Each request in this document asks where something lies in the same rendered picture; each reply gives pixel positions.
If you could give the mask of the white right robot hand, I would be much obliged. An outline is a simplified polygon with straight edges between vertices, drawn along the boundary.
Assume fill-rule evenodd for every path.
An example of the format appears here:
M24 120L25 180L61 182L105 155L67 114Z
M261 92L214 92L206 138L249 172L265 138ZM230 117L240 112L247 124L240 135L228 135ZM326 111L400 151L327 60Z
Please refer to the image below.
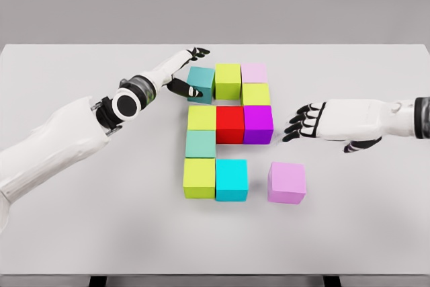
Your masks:
M282 141L321 138L346 142L344 153L368 149L384 136L385 107L384 102L376 99L330 99L310 103L299 108L289 120Z

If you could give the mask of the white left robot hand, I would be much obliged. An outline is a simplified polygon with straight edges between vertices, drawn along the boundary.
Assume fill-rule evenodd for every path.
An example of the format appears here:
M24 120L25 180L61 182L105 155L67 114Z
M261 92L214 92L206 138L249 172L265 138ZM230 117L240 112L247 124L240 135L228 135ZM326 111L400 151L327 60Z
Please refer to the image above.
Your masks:
M197 61L199 58L204 58L209 54L210 51L205 48L193 47L182 50L159 64L148 74L148 78L152 79L155 86L156 93L160 92L162 87L167 87L170 92L181 97L202 97L203 93L200 90L176 78L175 74L191 61Z

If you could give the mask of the teal cube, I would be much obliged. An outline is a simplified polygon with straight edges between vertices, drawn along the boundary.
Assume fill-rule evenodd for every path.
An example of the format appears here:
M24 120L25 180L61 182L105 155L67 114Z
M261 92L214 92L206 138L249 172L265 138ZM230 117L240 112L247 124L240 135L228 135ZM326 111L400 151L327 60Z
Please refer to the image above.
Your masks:
M215 70L204 67L190 67L187 82L203 93L202 97L188 98L188 101L211 104L214 93Z

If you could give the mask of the yellow-green cube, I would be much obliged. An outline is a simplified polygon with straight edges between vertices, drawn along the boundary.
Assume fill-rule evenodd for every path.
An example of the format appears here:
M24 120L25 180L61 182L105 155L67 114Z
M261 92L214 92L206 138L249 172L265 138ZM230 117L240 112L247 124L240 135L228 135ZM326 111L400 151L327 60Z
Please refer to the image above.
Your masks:
M187 199L214 199L216 195L216 160L185 158L183 192Z
M270 106L269 85L267 83L243 83L242 106Z
M215 68L215 99L238 100L241 92L241 65L218 63Z
M216 106L189 106L187 117L188 130L215 130Z

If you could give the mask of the pale pink cube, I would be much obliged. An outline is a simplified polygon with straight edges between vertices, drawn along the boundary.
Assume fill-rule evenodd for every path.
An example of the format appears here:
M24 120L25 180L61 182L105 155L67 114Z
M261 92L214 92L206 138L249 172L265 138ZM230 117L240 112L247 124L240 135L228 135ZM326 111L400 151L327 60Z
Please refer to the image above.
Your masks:
M243 63L241 65L243 83L267 83L267 68L263 63Z

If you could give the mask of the red cube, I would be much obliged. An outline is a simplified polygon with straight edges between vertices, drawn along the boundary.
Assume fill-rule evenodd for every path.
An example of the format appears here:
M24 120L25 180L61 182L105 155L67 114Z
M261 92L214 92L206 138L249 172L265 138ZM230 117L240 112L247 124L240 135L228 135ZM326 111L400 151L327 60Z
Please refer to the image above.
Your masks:
M216 107L216 143L242 144L245 133L242 106Z

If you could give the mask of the mint green cube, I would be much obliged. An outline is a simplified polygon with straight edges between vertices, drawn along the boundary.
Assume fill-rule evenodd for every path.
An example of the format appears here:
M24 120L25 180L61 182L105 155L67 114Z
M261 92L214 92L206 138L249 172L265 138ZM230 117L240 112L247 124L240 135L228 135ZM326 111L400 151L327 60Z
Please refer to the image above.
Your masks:
M214 130L188 130L185 157L214 159L216 157L216 132Z

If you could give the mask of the purple cube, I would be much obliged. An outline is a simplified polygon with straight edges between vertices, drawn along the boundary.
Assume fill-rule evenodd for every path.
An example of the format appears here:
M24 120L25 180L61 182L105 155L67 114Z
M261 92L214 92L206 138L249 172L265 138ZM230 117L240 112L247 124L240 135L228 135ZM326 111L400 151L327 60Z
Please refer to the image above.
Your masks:
M244 106L245 145L268 145L273 135L271 106Z

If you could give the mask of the cyan cube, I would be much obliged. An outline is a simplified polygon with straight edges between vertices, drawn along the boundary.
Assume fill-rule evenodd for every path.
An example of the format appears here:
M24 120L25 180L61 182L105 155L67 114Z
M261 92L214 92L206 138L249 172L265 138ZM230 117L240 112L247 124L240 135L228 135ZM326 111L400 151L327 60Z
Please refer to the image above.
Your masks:
M247 160L216 159L216 201L244 202L248 192Z

